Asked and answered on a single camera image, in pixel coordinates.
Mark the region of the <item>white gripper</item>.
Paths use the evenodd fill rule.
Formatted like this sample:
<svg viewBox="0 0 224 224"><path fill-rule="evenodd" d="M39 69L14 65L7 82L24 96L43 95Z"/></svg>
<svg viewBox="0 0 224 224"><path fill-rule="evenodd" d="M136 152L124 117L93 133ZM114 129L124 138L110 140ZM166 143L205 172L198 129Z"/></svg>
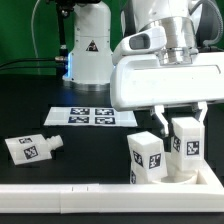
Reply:
<svg viewBox="0 0 224 224"><path fill-rule="evenodd" d="M195 119L203 123L207 103L224 102L224 53L200 53L192 64L166 66L153 54L126 56L111 75L110 100L117 111L151 107L164 137L169 136L164 107L192 104Z"/></svg>

